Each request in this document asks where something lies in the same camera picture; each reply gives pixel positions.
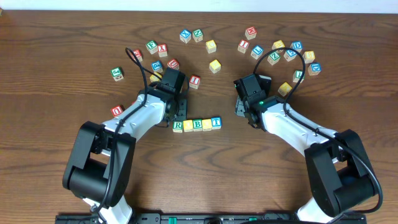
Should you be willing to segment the green B block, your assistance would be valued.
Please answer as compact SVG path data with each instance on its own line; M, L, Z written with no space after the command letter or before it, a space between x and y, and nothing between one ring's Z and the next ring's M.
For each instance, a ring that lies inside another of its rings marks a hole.
M193 120L193 131L203 131L203 125L201 119Z

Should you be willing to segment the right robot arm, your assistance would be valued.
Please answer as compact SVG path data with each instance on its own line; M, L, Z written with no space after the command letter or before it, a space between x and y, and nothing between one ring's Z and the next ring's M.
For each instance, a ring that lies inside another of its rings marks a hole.
M366 212L380 208L381 185L356 132L324 128L278 96L257 100L239 96L236 109L252 127L280 137L305 158L312 197L296 211L298 221L338 222L355 215L352 208L373 196L378 202Z

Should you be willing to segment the yellow O block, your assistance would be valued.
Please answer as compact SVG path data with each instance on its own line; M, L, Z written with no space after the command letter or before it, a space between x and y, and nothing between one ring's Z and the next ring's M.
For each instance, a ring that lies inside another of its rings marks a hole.
M191 119L183 121L183 131L184 132L192 132L193 131L193 121Z
M211 119L203 119L201 121L202 123L202 130L203 131L211 131L213 129L212 121Z

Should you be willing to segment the green R block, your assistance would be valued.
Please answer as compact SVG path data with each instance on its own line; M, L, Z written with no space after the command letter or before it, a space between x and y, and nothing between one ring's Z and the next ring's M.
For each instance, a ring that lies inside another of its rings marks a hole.
M182 133L183 132L183 122L182 121L174 121L172 130L175 133Z

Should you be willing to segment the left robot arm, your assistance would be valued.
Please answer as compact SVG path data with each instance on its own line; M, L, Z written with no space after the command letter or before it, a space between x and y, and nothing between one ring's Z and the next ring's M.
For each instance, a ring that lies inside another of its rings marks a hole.
M96 214L92 222L129 223L133 210L124 193L136 142L162 121L186 118L186 93L150 88L115 118L80 127L64 175L63 187L83 199Z

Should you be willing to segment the blue T block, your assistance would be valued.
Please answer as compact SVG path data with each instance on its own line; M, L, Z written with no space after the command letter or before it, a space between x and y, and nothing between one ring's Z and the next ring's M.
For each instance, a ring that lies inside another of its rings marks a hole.
M212 129L221 129L222 122L220 117L213 117L211 118L211 125Z

